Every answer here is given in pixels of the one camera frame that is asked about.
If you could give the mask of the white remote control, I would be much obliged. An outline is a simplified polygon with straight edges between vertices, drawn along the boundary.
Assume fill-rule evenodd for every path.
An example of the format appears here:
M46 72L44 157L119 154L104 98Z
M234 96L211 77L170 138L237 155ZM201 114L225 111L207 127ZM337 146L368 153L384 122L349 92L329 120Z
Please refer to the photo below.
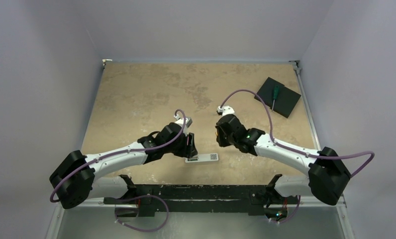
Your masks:
M192 158L186 158L185 163L211 163L211 162L218 162L219 156L217 153L210 153L210 154L198 154Z

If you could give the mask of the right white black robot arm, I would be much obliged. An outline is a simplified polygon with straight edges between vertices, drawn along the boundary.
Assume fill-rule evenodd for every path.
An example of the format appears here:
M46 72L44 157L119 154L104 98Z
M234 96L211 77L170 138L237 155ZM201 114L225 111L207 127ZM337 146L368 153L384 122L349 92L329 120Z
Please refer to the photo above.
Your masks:
M257 128L246 129L237 116L227 114L215 124L216 141L220 147L234 146L242 153L276 160L304 174L304 177L281 176L267 188L267 198L274 203L284 197L313 195L319 201L335 206L351 174L336 152L328 147L322 151L304 149Z

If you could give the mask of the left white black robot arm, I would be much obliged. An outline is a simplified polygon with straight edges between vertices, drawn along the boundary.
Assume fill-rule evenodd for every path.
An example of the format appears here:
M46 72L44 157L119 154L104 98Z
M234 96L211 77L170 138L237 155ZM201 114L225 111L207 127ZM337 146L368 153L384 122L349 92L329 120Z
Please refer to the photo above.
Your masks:
M71 209L88 198L97 197L102 177L130 166L147 164L165 154L192 158L198 154L194 134L189 133L191 119L171 122L161 131L139 138L136 142L104 153L84 155L80 150L70 152L49 177L53 187L51 202Z

